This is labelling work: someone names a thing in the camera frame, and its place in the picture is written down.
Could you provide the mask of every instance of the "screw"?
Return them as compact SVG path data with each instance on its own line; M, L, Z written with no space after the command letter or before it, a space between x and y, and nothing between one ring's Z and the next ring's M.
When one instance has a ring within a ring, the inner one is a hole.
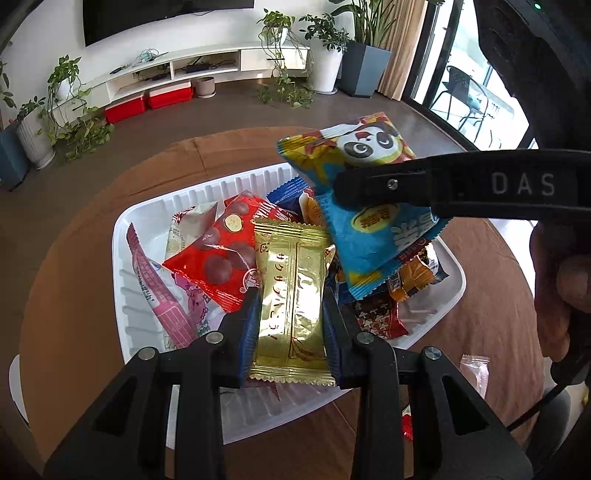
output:
M205 337L205 341L207 343L213 343L214 345L221 342L222 340L223 334L221 332L209 332Z
M441 358L441 350L435 346L428 346L425 348L425 356L431 360L439 360Z
M142 348L139 351L138 357L140 357L142 360L150 360L151 358L154 358L154 355L156 355L156 350L150 346L147 346L146 348Z
M374 336L369 332L361 332L357 334L357 340L359 343L367 345L374 341Z

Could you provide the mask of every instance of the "white flower pot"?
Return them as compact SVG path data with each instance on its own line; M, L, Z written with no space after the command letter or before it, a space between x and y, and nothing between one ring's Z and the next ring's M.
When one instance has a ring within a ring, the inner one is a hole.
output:
M62 80L60 86L57 88L56 91L56 98L59 102L63 102L67 100L70 94L70 79Z
M267 39L269 47L273 47L275 45L280 47L287 40L287 32L288 32L287 27L284 27L281 30L281 32L279 32L279 28L276 28L276 27L271 27L271 28L264 27L262 34Z
M322 40L316 37L310 40L310 52L313 65L308 86L315 92L333 93L343 52L326 50Z
M70 84L70 79L62 80L56 91L57 101L63 102L64 100L68 100L68 98L72 98L78 93L81 86L82 84L78 79L75 79L73 84Z
M56 153L47 138L38 113L38 109L34 110L22 119L17 127L17 135L29 160L33 162L37 170L41 170L49 165Z

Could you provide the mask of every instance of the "sliding glass door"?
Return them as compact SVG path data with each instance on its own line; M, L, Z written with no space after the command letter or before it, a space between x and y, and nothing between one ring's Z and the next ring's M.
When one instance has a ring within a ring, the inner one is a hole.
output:
M517 148L528 131L519 102L480 50L473 0L429 6L403 99L466 148Z

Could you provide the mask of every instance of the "white plastic tray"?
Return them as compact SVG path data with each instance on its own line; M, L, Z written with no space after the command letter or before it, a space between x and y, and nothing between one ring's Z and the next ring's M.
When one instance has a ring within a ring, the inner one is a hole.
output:
M129 224L134 224L148 258L163 262L170 219L176 212L200 203L230 198L245 189L265 196L295 175L287 163L259 168L167 193L134 205L121 214L113 232L113 288L119 341L126 363L145 346L164 351L162 327L148 307L132 269L131 253L125 239ZM400 316L405 320L409 335L391 341L399 348L409 348L433 328L460 300L466 288L466 277L456 258L441 239L436 238L433 244L449 278L401 304ZM224 443L242 440L295 420L346 391L315 385L279 384L278 392L281 401L269 388L243 388L236 393L223 394ZM178 388L173 390L168 418L167 446L170 448L174 448L177 396Z

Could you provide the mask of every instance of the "white tv stand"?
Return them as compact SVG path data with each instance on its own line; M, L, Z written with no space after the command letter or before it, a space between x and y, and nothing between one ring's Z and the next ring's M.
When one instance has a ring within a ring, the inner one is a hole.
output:
M295 46L289 42L282 45L281 50L285 58L285 66L293 70L290 74L302 74L306 68L308 47ZM261 47L261 42L209 45L185 50L172 51L157 59L127 67L117 73L106 73L82 85L83 89L91 88L85 97L89 107L102 108L139 92L145 92L155 87L167 85L181 80L198 77L213 76L217 83L232 80L244 80L269 77L273 68L273 51ZM202 57L202 61L210 63L223 62L217 69L201 70L186 73L183 69ZM166 77L153 81L151 78L159 73L166 73ZM81 102L69 99L59 102L56 109L60 114L56 120L73 121L82 115Z

